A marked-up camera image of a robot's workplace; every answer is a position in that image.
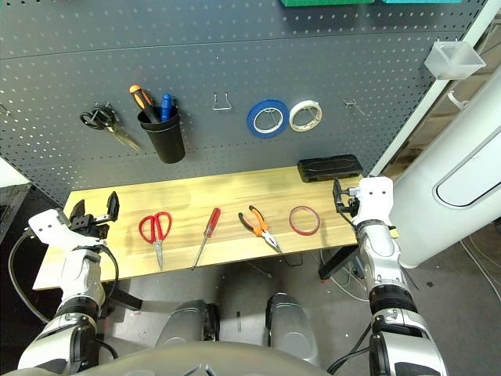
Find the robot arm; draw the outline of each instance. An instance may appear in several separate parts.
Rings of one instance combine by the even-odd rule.
[[[54,318],[26,348],[19,369],[37,367],[56,374],[75,374],[99,363],[97,318],[105,301],[101,284],[100,253],[106,248],[109,226],[118,217],[118,197],[108,200],[108,214],[85,215],[84,201],[69,220],[59,209],[29,219],[31,230],[45,244],[67,250],[60,287],[61,304]]]
[[[352,222],[373,314],[371,375],[446,376],[442,356],[398,262],[400,249],[390,234],[393,182],[385,177],[363,178],[358,188],[345,191],[335,182],[333,194],[339,212],[356,212]],[[341,194],[352,196],[349,208],[342,204]]]

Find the pliers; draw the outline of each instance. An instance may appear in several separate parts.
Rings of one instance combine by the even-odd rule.
[[[246,222],[245,219],[243,219],[243,214],[238,213],[238,218],[242,222],[243,226],[248,229],[249,231],[252,231],[256,237],[262,237],[265,239],[265,242],[273,248],[275,251],[278,253],[282,253],[282,250],[280,249],[280,246],[278,242],[276,241],[275,237],[269,233],[269,226],[268,223],[266,223],[265,219],[263,218],[262,214],[257,210],[254,206],[249,206],[249,210],[258,218],[259,225],[256,227],[253,227],[250,223]]]

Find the wooden board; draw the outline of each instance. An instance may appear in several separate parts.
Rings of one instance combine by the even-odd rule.
[[[357,186],[359,179],[344,179],[342,185]],[[239,212],[257,223],[248,209],[250,204],[261,211],[284,253],[354,244],[351,227],[335,212],[332,185],[332,181],[305,184],[296,167],[274,168],[74,191],[65,213],[69,215],[73,206],[85,199],[87,213],[105,214],[108,196],[114,190],[117,192],[120,214],[110,224],[107,243],[117,258],[120,278],[124,279],[160,273],[154,247],[140,237],[138,224],[144,216],[161,211],[170,212],[173,220],[162,247],[164,272],[191,267],[214,207],[222,210],[221,218],[199,266],[277,255],[262,238],[256,238],[240,223]],[[290,228],[290,210],[298,205],[307,205],[319,213],[321,226],[315,235],[301,236]],[[64,250],[49,247],[34,289],[57,287],[63,262]],[[101,268],[102,280],[112,280],[114,268],[106,255],[102,256]]]

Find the red handle scissors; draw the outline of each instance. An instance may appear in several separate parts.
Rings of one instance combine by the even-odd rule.
[[[161,216],[166,216],[168,218],[167,231],[162,231],[162,222],[160,220]],[[143,232],[143,225],[145,222],[150,221],[150,237],[146,237]],[[164,266],[164,255],[162,254],[162,242],[167,238],[167,235],[171,231],[172,217],[169,213],[165,211],[159,211],[155,215],[148,215],[141,219],[139,222],[139,234],[148,243],[155,246],[155,252],[157,253],[158,266],[160,270],[163,270]]]

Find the black stand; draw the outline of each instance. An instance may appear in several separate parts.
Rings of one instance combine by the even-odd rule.
[[[113,291],[110,298],[113,303],[117,303],[117,305],[133,311],[139,311],[142,306],[141,299],[137,299],[135,296],[132,296],[119,288],[115,288],[115,291]]]
[[[357,244],[343,247],[342,249],[337,251],[334,256],[332,256],[329,261],[325,263],[324,266],[320,266],[320,279],[328,280],[333,274],[335,274],[347,263],[357,259],[359,255],[359,246]]]
[[[113,282],[106,282],[103,284],[104,291],[108,294],[108,291],[111,289],[111,285]],[[125,307],[127,309],[130,309],[132,311],[139,311],[142,306],[142,300],[136,298],[135,296],[132,296],[128,294],[127,292],[121,290],[120,288],[115,288],[115,291],[113,291],[113,294],[110,296],[110,303],[112,306],[121,306]]]

